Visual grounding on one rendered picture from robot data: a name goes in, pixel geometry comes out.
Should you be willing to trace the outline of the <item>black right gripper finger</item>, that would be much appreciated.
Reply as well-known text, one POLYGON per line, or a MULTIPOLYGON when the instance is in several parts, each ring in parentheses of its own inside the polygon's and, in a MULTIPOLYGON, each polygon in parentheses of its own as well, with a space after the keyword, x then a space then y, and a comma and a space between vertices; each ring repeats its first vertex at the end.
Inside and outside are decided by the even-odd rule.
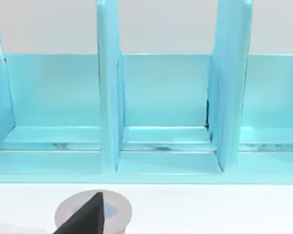
POLYGON ((53 234, 103 234, 104 224, 104 198, 98 192, 53 234))

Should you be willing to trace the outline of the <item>light blue rack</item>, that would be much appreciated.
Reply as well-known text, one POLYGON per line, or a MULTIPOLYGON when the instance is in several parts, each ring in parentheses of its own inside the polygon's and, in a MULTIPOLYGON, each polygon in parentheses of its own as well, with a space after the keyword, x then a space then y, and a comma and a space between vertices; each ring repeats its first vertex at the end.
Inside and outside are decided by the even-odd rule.
POLYGON ((221 0, 211 55, 124 54, 96 5, 95 55, 0 50, 0 183, 293 184, 293 55, 249 53, 280 18, 221 0))

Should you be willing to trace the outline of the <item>grey round can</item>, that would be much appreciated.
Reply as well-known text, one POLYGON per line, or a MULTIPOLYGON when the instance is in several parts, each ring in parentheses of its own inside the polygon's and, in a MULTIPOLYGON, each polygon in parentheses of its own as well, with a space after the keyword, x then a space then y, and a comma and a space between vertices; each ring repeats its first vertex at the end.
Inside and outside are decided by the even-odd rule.
POLYGON ((55 225, 60 227, 96 193, 103 193, 105 224, 103 234, 125 234, 131 221, 132 206, 127 198, 110 190, 87 190, 73 194, 62 201, 55 212, 55 225))

